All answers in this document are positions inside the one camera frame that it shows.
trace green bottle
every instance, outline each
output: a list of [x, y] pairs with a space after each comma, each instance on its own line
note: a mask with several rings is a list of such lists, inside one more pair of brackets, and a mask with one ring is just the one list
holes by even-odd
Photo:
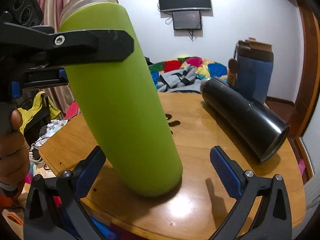
[[159, 196], [179, 183], [181, 160], [127, 11], [101, 1], [68, 4], [59, 32], [124, 30], [134, 39], [134, 52], [123, 62], [67, 66], [67, 76], [93, 136], [120, 178], [140, 195]]

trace human hand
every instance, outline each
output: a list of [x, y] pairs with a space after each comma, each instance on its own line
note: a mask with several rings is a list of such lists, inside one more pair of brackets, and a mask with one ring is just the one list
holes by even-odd
[[13, 132], [0, 136], [0, 182], [8, 185], [24, 180], [30, 169], [28, 144], [19, 128], [22, 117], [18, 110], [11, 115]]

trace wooden table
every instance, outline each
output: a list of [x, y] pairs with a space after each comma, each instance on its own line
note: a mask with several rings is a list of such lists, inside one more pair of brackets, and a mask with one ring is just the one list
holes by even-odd
[[[235, 203], [209, 161], [210, 149], [220, 145], [243, 170], [270, 178], [281, 174], [288, 190], [293, 227], [303, 220], [304, 188], [288, 140], [270, 160], [259, 164], [242, 138], [204, 103], [201, 95], [159, 93], [159, 97], [172, 120], [181, 121], [179, 126], [171, 127], [184, 169], [180, 189], [156, 199], [137, 196], [107, 161], [88, 196], [82, 199], [90, 215], [150, 240], [208, 239]], [[50, 138], [40, 148], [40, 154], [53, 173], [59, 175], [72, 170], [96, 145], [79, 115]], [[256, 200], [242, 233], [248, 230], [258, 205]]]

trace textured blue pad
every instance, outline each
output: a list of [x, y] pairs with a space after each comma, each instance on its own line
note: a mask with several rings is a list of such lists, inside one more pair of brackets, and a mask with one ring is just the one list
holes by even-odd
[[210, 162], [229, 197], [239, 200], [242, 196], [241, 181], [216, 147], [210, 151]]
[[71, 185], [76, 199], [87, 196], [105, 161], [105, 154], [96, 146], [89, 156], [74, 168]]

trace screw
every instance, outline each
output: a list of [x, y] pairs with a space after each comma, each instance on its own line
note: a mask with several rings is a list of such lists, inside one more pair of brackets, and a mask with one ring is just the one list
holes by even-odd
[[41, 176], [40, 174], [37, 174], [37, 175], [35, 175], [35, 176], [33, 177], [33, 179], [34, 179], [34, 180], [39, 180], [39, 179], [41, 179], [41, 177], [42, 177], [42, 176]]
[[249, 178], [253, 177], [253, 172], [252, 171], [245, 171], [245, 175]]
[[67, 178], [67, 177], [69, 177], [70, 175], [71, 175], [71, 171], [64, 171], [63, 173], [62, 173], [62, 176], [63, 177], [65, 177], [65, 178]]
[[54, 40], [54, 44], [56, 46], [60, 46], [64, 43], [64, 41], [66, 40], [66, 38], [63, 35], [59, 35], [58, 37], [56, 37], [56, 39]]
[[276, 174], [276, 179], [277, 180], [282, 180], [282, 176], [280, 174]]

